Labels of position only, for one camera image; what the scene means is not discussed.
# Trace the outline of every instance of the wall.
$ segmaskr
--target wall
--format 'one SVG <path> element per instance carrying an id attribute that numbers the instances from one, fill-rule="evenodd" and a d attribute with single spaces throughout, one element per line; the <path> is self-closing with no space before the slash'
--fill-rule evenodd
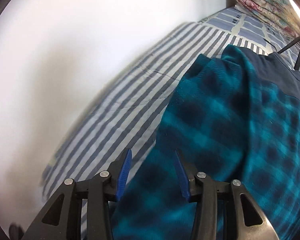
<path id="1" fill-rule="evenodd" d="M 0 16 L 0 224 L 26 228 L 59 143 L 120 70 L 233 0 L 12 0 Z"/>

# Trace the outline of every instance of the striped bed sheet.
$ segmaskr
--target striped bed sheet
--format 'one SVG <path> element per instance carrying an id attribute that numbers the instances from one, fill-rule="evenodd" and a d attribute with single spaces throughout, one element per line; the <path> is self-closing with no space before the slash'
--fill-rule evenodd
<path id="1" fill-rule="evenodd" d="M 155 143 L 156 131 L 181 77 L 202 53 L 220 57 L 233 44 L 266 55 L 265 47 L 225 30 L 190 22 L 176 28 L 122 75 L 88 112 L 63 143 L 43 178 L 47 200 L 66 178 L 90 179 L 108 168 L 129 147 L 133 159 L 128 182 Z M 82 234 L 86 230 L 86 203 L 82 207 Z"/>
<path id="2" fill-rule="evenodd" d="M 235 8 L 224 9 L 200 21 L 207 26 L 223 29 L 226 33 L 238 37 L 245 37 L 247 41 L 263 47 L 267 54 L 277 52 L 290 43 L 286 37 L 278 33 L 271 26 L 244 14 Z M 293 67 L 300 50 L 300 42 L 281 54 L 287 66 Z"/>

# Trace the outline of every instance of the tripod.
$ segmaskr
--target tripod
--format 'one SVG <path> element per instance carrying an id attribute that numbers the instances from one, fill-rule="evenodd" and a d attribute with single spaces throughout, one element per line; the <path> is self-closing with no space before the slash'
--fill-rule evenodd
<path id="1" fill-rule="evenodd" d="M 282 52 L 286 51 L 287 49 L 291 48 L 293 45 L 297 44 L 300 41 L 300 36 L 296 37 L 293 41 L 291 41 L 287 46 L 285 46 L 284 48 L 280 49 L 278 51 L 279 54 L 281 54 Z M 298 54 L 298 58 L 296 60 L 296 63 L 294 65 L 294 70 L 299 70 L 300 69 L 300 51 Z"/>

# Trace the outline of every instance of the round metal screw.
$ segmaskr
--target round metal screw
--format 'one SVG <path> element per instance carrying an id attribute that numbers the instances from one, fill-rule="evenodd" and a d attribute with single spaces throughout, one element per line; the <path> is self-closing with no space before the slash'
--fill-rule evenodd
<path id="1" fill-rule="evenodd" d="M 200 178 L 200 179 L 203 179 L 205 177 L 207 177 L 207 174 L 205 174 L 204 172 L 200 171 L 197 173 L 197 177 Z"/>
<path id="2" fill-rule="evenodd" d="M 66 180 L 65 180 L 65 184 L 66 184 L 66 185 L 71 185 L 72 183 L 73 183 L 73 179 L 70 179 L 70 178 L 69 178 L 69 179 L 66 179 Z"/>
<path id="3" fill-rule="evenodd" d="M 240 186 L 240 185 L 241 185 L 241 181 L 238 180 L 238 179 L 234 179 L 234 180 L 232 181 L 232 184 L 235 185 L 235 186 Z"/>
<path id="4" fill-rule="evenodd" d="M 103 178 L 108 177 L 109 172 L 108 171 L 102 171 L 102 172 L 100 172 L 100 176 L 103 177 Z"/>

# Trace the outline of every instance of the bed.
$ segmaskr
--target bed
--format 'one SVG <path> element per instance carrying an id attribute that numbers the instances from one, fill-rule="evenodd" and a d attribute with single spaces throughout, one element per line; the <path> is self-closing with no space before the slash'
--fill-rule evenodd
<path id="1" fill-rule="evenodd" d="M 154 146 L 169 98 L 199 54 L 220 57 L 232 44 L 268 55 L 289 42 L 273 28 L 234 8 L 180 25 L 120 75 L 87 112 L 45 169 L 43 198 L 48 199 L 66 178 L 90 179 L 105 170 L 125 147 L 133 154 L 129 182 Z M 298 51 L 294 46 L 282 54 L 292 70 Z M 83 235 L 86 211 L 85 203 Z"/>

